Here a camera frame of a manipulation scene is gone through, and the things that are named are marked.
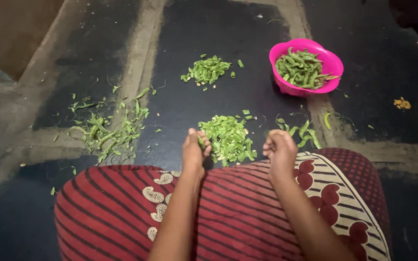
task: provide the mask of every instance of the pink colander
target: pink colander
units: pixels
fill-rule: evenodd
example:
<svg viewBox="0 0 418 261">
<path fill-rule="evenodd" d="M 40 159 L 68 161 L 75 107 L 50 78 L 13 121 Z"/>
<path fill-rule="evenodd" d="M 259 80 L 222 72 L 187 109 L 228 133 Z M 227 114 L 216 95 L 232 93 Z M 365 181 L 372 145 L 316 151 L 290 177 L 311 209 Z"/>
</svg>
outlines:
<svg viewBox="0 0 418 261">
<path fill-rule="evenodd" d="M 278 74 L 275 68 L 275 62 L 284 54 L 288 54 L 288 48 L 293 47 L 292 52 L 303 51 L 305 48 L 310 53 L 315 53 L 317 59 L 323 61 L 322 73 L 332 73 L 331 75 L 340 76 L 343 75 L 343 63 L 340 58 L 331 51 L 325 50 L 322 45 L 309 40 L 309 39 L 293 39 L 286 43 L 276 44 L 270 50 L 269 59 L 274 70 L 275 82 L 280 87 L 282 93 L 287 93 L 294 96 L 304 97 L 315 93 L 326 93 L 333 91 L 340 82 L 340 77 L 327 81 L 322 87 L 316 90 L 303 89 L 285 81 L 280 74 Z"/>
</svg>

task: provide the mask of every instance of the bowl of green beans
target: bowl of green beans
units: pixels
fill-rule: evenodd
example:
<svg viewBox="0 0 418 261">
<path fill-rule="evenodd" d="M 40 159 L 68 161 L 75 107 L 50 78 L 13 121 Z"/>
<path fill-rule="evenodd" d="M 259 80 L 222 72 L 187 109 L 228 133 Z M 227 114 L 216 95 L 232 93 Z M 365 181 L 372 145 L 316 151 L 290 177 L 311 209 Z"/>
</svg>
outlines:
<svg viewBox="0 0 418 261">
<path fill-rule="evenodd" d="M 280 91 L 300 97 L 333 91 L 344 70 L 338 56 L 309 39 L 276 44 L 269 59 Z"/>
</svg>

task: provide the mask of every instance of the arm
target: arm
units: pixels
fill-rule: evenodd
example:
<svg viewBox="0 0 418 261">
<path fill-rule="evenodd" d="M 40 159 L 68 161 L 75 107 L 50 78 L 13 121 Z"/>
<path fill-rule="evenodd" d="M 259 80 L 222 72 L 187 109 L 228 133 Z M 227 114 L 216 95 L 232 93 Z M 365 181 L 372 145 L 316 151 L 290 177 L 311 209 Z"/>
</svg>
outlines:
<svg viewBox="0 0 418 261">
<path fill-rule="evenodd" d="M 298 148 L 286 131 L 272 130 L 263 147 L 269 180 L 308 261 L 356 261 L 294 180 Z"/>
<path fill-rule="evenodd" d="M 204 140 L 206 149 L 201 152 L 197 135 Z M 204 132 L 188 130 L 183 143 L 182 174 L 172 193 L 158 229 L 148 261 L 186 261 L 190 258 L 193 240 L 193 223 L 198 203 L 201 180 L 204 176 L 202 162 L 210 153 L 210 142 Z"/>
</svg>

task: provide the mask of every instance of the person's right hand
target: person's right hand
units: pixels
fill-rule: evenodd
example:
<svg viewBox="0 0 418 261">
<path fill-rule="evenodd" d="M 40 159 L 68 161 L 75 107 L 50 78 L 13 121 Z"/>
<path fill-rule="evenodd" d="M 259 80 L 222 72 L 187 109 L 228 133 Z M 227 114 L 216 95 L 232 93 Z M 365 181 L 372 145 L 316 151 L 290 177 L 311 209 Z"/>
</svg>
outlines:
<svg viewBox="0 0 418 261">
<path fill-rule="evenodd" d="M 288 132 L 271 130 L 262 149 L 262 154 L 270 159 L 269 180 L 272 185 L 285 179 L 294 181 L 293 169 L 298 147 Z"/>
</svg>

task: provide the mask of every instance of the hand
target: hand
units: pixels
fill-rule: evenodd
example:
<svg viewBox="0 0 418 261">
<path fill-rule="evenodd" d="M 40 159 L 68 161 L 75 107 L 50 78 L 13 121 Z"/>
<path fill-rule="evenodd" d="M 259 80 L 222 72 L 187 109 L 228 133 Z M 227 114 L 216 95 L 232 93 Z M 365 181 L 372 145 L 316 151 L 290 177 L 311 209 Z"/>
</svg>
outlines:
<svg viewBox="0 0 418 261">
<path fill-rule="evenodd" d="M 204 141 L 204 145 L 206 145 L 206 149 L 204 149 L 204 151 L 202 151 L 199 146 L 198 135 Z M 182 146 L 182 172 L 196 173 L 196 175 L 200 175 L 202 178 L 204 175 L 202 162 L 207 156 L 209 156 L 210 150 L 211 145 L 210 141 L 206 137 L 206 133 L 203 131 L 196 132 L 194 128 L 190 128 L 188 130 L 188 136 Z"/>
<path fill-rule="evenodd" d="M 262 154 L 270 159 L 269 180 L 294 181 L 293 169 L 298 147 L 287 131 L 271 130 L 262 147 Z"/>
</svg>

